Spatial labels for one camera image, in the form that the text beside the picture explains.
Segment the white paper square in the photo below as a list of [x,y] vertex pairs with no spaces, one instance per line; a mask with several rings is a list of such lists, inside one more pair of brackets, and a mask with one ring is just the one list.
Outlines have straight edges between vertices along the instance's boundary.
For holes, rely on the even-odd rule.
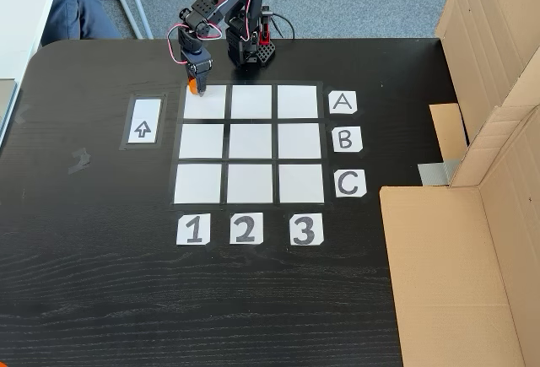
[[334,152],[359,152],[364,147],[360,127],[332,129]]
[[229,165],[227,203],[273,202],[272,165]]
[[324,241],[321,213],[297,213],[289,221],[292,246],[318,246]]
[[178,165],[175,204],[219,204],[221,165]]
[[330,114],[354,114],[356,105],[355,91],[334,90],[328,95],[328,108]]
[[232,216],[231,245],[260,245],[262,240],[262,213],[236,213]]
[[229,157],[232,159],[271,159],[271,124],[232,124]]
[[319,124],[279,124],[278,157],[280,159],[320,159]]
[[155,143],[161,99],[136,99],[128,143]]
[[278,118],[318,118],[316,86],[278,86]]
[[337,170],[334,185],[336,197],[363,197],[367,192],[363,170]]
[[184,124],[180,159],[220,159],[223,157],[223,124]]
[[272,118],[272,86],[233,86],[230,115],[233,119]]
[[204,95],[192,94],[186,88],[184,118],[187,119],[223,119],[225,118],[225,96],[227,86],[207,86]]
[[321,165],[280,165],[279,201],[324,203]]
[[177,245],[206,245],[210,242],[210,214],[196,213],[178,219]]

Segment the number 1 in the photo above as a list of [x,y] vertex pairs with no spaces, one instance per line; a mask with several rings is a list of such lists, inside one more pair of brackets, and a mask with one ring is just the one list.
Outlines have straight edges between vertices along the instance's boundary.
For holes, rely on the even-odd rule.
[[188,239],[187,243],[201,243],[203,241],[203,238],[199,238],[200,221],[201,217],[198,215],[186,224],[187,228],[191,228],[193,226],[193,237]]

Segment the number 2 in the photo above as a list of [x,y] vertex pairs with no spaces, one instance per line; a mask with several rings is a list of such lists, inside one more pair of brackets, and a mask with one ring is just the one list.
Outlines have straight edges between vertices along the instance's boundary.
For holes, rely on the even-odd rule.
[[250,236],[250,233],[253,231],[253,228],[255,228],[255,220],[252,217],[248,217],[247,215],[243,217],[239,217],[235,221],[235,225],[240,224],[246,224],[246,232],[242,236],[238,236],[236,238],[237,243],[245,243],[245,242],[254,242],[255,238],[253,236]]
[[231,245],[260,245],[262,241],[262,213],[236,213],[231,217]]

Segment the tic-tac-toe grid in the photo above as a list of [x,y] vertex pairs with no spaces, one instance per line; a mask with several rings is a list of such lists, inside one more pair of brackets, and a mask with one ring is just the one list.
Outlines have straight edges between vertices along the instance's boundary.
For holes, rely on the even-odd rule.
[[182,92],[174,205],[330,201],[320,85],[213,84],[202,97]]

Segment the orange gripper tip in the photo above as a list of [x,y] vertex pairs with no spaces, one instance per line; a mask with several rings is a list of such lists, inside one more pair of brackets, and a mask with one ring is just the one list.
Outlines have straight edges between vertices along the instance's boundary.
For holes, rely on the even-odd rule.
[[188,85],[189,85],[189,91],[191,91],[192,94],[197,94],[197,80],[195,80],[194,78],[190,78]]

